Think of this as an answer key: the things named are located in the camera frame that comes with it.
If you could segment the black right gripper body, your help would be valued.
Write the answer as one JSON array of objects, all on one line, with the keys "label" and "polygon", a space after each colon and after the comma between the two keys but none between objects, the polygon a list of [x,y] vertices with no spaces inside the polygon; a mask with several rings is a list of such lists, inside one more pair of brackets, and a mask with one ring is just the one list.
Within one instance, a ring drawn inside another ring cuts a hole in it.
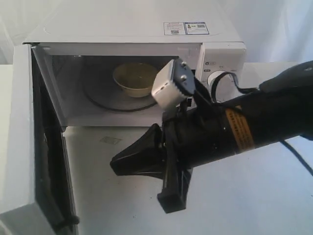
[{"label": "black right gripper body", "polygon": [[213,104],[190,110],[175,108],[162,115],[164,159],[193,168],[229,156],[225,108]]}]

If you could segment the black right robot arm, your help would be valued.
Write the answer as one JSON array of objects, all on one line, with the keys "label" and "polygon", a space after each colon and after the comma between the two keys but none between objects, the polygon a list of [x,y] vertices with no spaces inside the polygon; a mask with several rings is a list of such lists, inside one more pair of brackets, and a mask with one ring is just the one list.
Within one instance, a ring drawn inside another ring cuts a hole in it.
[{"label": "black right robot arm", "polygon": [[295,65],[258,88],[218,103],[199,81],[196,107],[183,101],[164,112],[132,145],[115,155],[118,176],[138,175],[163,181],[157,199],[166,213],[184,210],[193,168],[286,139],[313,138],[313,64]]}]

